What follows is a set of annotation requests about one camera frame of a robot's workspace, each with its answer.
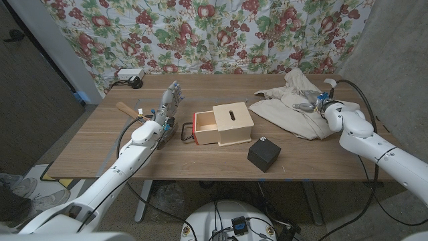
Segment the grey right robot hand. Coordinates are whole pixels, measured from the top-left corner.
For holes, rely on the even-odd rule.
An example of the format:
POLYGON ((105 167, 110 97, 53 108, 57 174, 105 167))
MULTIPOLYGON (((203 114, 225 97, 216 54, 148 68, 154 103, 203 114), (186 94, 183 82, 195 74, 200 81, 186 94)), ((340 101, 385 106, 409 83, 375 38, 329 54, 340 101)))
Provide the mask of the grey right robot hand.
POLYGON ((306 112, 319 112, 323 114, 332 99, 326 92, 317 92, 314 90, 303 90, 302 94, 307 99, 307 102, 293 104, 293 108, 297 108, 306 112))

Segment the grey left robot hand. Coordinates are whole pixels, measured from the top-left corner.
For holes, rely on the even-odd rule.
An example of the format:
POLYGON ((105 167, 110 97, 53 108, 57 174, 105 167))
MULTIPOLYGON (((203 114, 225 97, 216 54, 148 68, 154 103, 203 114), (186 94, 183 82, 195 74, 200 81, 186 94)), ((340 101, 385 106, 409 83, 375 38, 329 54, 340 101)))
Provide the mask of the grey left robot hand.
POLYGON ((163 126, 177 112, 180 102, 184 99, 181 85, 174 81, 163 93, 154 121, 163 126))

